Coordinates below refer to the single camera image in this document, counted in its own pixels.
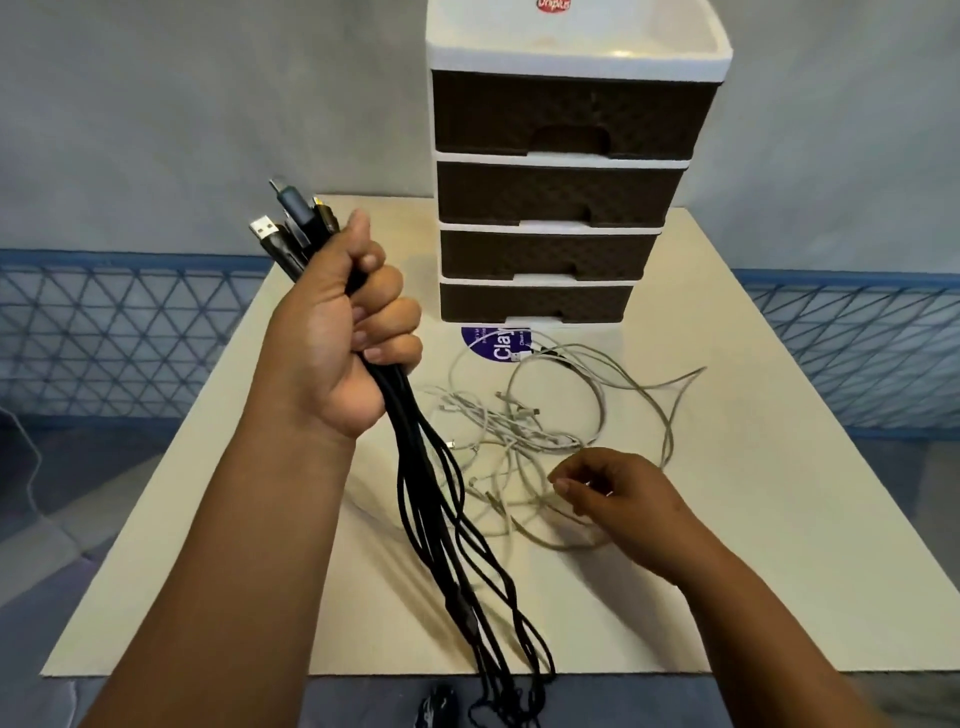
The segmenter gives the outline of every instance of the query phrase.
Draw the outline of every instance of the purple sticker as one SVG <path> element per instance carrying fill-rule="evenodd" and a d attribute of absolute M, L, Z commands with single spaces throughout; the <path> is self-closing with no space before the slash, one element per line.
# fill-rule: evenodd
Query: purple sticker
<path fill-rule="evenodd" d="M 519 361 L 531 350 L 529 328 L 463 327 L 464 343 L 490 361 Z"/>

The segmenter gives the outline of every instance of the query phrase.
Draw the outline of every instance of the table top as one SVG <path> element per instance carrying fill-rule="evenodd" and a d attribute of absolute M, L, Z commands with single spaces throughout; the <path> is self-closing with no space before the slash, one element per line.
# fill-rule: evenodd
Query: table top
<path fill-rule="evenodd" d="M 374 237 L 424 308 L 424 361 L 411 381 L 446 384 L 465 344 L 458 325 L 439 320 L 433 201 L 329 203 L 342 215 L 352 206 L 370 211 Z M 276 267 L 265 280 L 43 674 L 109 674 L 123 654 L 182 546 L 239 418 L 270 314 L 289 285 Z M 641 382 L 708 367 L 684 396 L 667 473 L 837 668 L 960 669 L 960 594 L 688 212 L 668 215 L 622 325 L 550 333 L 609 353 Z M 458 383 L 495 401 L 515 366 L 467 352 Z M 529 369 L 516 389 L 524 403 L 573 431 L 595 425 L 585 386 L 548 363 Z M 658 399 L 669 405 L 672 396 Z M 610 392 L 608 409 L 599 444 L 656 458 L 662 429 L 652 410 L 632 392 Z M 446 420 L 436 427 L 452 436 Z M 384 419 L 358 444 L 311 674 L 473 672 L 412 549 L 355 506 L 398 522 L 395 485 L 396 450 Z M 559 671 L 708 669 L 680 593 L 613 547 L 558 553 L 514 538 L 497 548 Z M 522 670 L 518 654 L 507 654 Z"/>

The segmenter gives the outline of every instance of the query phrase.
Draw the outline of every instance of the brown drawer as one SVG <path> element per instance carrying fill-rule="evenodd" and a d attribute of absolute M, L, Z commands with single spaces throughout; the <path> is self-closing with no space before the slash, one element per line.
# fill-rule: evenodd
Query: brown drawer
<path fill-rule="evenodd" d="M 719 84 L 433 71 L 441 152 L 690 159 Z"/>
<path fill-rule="evenodd" d="M 452 279 L 516 275 L 640 280 L 656 235 L 543 235 L 440 231 L 441 271 Z"/>
<path fill-rule="evenodd" d="M 549 317 L 567 324 L 623 320 L 632 285 L 516 286 L 440 283 L 440 317 L 465 324 L 502 324 L 508 318 Z"/>
<path fill-rule="evenodd" d="M 682 169 L 437 162 L 445 223 L 565 220 L 596 228 L 662 228 Z"/>

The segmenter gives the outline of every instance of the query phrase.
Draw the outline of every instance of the left hand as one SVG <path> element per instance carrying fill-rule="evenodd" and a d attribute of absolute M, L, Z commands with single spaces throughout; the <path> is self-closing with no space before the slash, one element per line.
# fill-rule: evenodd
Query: left hand
<path fill-rule="evenodd" d="M 403 275 L 384 259 L 370 238 L 369 216 L 354 210 L 276 307 L 249 401 L 279 407 L 280 416 L 298 423 L 319 422 L 351 441 L 383 416 L 383 396 L 360 356 L 409 372 L 423 350 L 413 334 L 420 305 L 400 297 Z M 368 278 L 348 298 L 354 266 Z"/>

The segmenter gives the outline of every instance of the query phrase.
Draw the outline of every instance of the red logo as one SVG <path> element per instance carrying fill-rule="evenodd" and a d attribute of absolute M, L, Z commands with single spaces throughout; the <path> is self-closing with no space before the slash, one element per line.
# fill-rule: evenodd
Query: red logo
<path fill-rule="evenodd" d="M 563 12 L 570 9 L 570 0 L 537 0 L 537 10 Z"/>

